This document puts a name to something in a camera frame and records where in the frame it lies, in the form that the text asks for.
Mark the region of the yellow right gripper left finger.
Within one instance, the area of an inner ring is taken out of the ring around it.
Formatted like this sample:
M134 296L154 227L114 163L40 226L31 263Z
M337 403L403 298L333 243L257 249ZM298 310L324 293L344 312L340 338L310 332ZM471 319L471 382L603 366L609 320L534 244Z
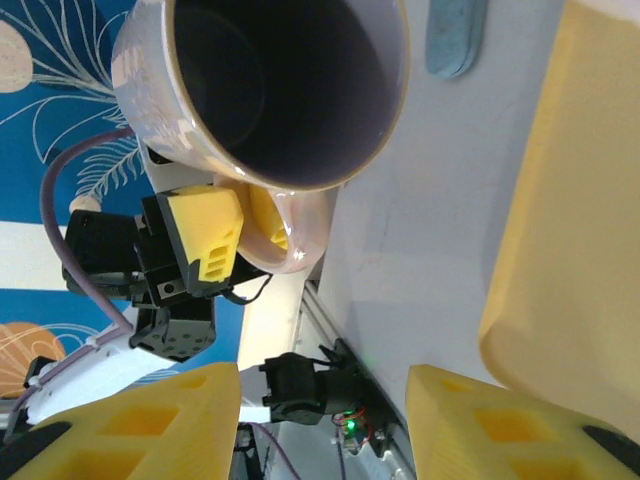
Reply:
M60 412L0 449L0 480L228 480L238 368L215 363Z

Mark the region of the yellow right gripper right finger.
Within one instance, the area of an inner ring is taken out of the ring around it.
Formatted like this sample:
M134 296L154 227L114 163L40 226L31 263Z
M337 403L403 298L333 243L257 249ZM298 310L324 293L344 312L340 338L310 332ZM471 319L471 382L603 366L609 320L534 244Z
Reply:
M526 394L414 365L405 404L417 480L640 480L640 444Z

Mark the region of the mauve mug dark inside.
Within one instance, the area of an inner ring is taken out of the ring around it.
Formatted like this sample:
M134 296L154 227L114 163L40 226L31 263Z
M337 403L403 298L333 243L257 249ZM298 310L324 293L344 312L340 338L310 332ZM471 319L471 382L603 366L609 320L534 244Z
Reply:
M240 253L289 274L330 230L323 194L391 136L407 91L403 0L136 0L111 54L126 123L160 156L268 191L279 248L247 221Z

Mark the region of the small circuit board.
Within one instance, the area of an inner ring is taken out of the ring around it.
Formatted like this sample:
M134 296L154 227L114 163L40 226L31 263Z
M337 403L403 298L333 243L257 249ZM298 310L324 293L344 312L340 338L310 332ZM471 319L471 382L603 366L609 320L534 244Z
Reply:
M331 421L338 429L343 448L353 456L358 455L371 440L373 430L364 407L335 414Z

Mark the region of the yellow tray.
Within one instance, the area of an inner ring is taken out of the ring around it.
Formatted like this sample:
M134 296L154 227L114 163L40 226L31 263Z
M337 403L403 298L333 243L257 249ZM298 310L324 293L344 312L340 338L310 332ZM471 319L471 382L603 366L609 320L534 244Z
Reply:
M566 0L478 343L504 386L640 443L640 0Z

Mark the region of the long aluminium frame rail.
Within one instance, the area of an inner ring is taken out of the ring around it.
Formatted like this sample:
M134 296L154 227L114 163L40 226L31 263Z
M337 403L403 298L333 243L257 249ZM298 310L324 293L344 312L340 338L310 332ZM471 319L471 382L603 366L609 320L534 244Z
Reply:
M326 359L320 350L322 346L331 347L338 338L345 340L348 344L348 341L340 336L340 333L334 326L330 312L323 305L316 285L312 282L306 283L303 289L300 303L299 332L296 338L299 352L308 355L310 353L310 347L307 345L307 341L303 339L305 333L309 335L315 334L318 337L319 352L315 357L319 360L319 371L327 368L322 363ZM355 350L350 345L349 347L358 357ZM411 459L411 445L406 422L398 409L396 407L395 409L402 421L402 426L393 434L391 447L381 459L374 455L370 446L363 447L358 455L353 456L343 448L339 439L340 455L344 459L348 457L356 459L358 467L362 469L365 476L370 480L417 480L414 462ZM331 419L328 416L326 416L326 418L331 422L333 427L337 429Z

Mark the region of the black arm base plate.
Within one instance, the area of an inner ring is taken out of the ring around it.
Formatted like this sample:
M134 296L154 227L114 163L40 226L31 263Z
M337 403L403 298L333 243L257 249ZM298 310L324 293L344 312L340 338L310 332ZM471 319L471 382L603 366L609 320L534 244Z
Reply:
M402 426L398 412L379 383L345 340L338 338L331 347L322 346L327 368L320 370L323 388L323 414L333 415L364 407L373 430L370 446L381 459L390 449L393 434Z

